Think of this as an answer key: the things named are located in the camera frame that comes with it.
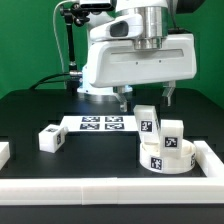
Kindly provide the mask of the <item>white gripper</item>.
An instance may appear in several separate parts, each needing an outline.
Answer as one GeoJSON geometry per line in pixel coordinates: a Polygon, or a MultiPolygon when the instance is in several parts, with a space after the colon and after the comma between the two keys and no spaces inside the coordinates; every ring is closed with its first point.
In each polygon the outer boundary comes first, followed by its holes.
{"type": "Polygon", "coordinates": [[[140,14],[120,16],[90,31],[88,82],[96,88],[114,87],[122,112],[128,111],[132,93],[128,85],[164,82],[162,96],[170,106],[175,80],[191,79],[196,74],[192,34],[168,35],[160,49],[139,50],[134,41],[142,33],[140,14]]]}

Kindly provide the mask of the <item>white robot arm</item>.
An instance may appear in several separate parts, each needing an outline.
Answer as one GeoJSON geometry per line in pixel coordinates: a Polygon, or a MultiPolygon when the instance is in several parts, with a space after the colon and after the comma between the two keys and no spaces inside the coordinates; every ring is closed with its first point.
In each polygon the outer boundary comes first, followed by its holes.
{"type": "Polygon", "coordinates": [[[193,34],[168,23],[204,1],[80,0],[89,20],[84,93],[95,99],[115,96],[123,111],[124,94],[133,85],[163,82],[169,98],[175,82],[193,78],[197,65],[193,34]]]}

